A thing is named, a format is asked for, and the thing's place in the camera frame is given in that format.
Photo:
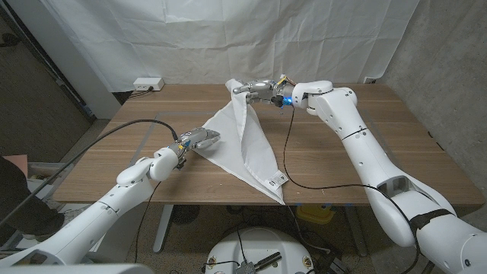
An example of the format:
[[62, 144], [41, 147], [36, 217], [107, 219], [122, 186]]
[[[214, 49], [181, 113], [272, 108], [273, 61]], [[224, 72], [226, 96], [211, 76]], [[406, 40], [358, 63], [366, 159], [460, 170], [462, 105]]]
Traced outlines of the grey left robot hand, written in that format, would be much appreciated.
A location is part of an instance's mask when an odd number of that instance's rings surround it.
[[168, 148], [175, 152], [178, 158], [181, 158], [188, 151], [207, 148], [216, 143], [220, 138], [219, 132], [197, 127], [180, 135]]

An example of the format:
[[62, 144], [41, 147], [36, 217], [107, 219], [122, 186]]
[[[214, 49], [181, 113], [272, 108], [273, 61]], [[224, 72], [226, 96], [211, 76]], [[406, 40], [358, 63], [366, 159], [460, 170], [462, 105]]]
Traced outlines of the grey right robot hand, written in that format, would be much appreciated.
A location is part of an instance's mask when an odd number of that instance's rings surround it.
[[286, 75], [282, 75], [278, 81], [253, 80], [247, 83], [239, 81], [235, 88], [231, 88], [233, 94], [244, 94], [247, 104], [264, 103], [274, 104], [276, 107], [292, 104], [292, 91], [296, 83]]

